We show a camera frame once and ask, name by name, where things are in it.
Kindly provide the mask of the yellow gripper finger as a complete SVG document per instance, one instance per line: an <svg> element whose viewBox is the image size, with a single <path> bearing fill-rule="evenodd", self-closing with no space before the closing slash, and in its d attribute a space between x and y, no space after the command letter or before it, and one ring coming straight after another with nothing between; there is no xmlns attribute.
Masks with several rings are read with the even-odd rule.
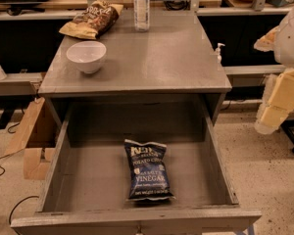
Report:
<svg viewBox="0 0 294 235"><path fill-rule="evenodd" d="M277 79L277 76L275 74L270 74L266 77L266 84L265 84L265 89L264 89L264 93L262 97L262 103L258 108L258 111L256 114L256 121L254 124L256 131L260 134L268 135L274 132L274 129L272 127L266 126L264 123L261 123L261 117L265 113L265 109L268 104L270 95L273 91L273 88L275 86L276 79Z"/></svg>
<svg viewBox="0 0 294 235"><path fill-rule="evenodd" d="M294 111L294 69L286 69L275 82L261 123L279 128Z"/></svg>

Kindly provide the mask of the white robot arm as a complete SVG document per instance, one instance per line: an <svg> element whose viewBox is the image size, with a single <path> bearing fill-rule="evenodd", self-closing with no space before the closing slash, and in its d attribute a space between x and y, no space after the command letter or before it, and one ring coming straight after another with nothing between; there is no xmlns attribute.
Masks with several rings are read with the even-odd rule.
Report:
<svg viewBox="0 0 294 235"><path fill-rule="evenodd" d="M255 122L259 133L272 134L294 111L294 8L278 26L258 39L254 48L272 51L275 60L285 66L280 75L268 77Z"/></svg>

